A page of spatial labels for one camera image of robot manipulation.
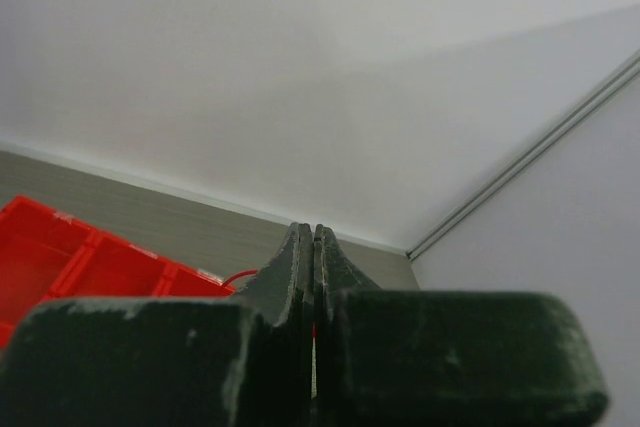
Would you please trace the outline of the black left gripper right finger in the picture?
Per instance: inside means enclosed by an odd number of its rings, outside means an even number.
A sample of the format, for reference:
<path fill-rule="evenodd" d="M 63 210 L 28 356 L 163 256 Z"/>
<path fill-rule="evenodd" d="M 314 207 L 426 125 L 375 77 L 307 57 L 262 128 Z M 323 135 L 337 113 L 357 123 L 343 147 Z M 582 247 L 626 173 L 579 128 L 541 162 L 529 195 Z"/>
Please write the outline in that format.
<path fill-rule="evenodd" d="M 385 290 L 314 235 L 321 426 L 592 426 L 610 395 L 574 312 L 543 292 Z"/>

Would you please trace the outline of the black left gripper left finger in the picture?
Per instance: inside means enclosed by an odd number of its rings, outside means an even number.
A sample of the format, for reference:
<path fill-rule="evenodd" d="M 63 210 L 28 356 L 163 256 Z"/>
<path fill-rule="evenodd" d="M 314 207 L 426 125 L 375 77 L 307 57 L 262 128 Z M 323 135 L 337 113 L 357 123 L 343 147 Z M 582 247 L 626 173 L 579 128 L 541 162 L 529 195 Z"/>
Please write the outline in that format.
<path fill-rule="evenodd" d="M 292 224 L 239 291 L 35 307 L 1 358 L 5 426 L 305 426 L 313 235 Z"/>

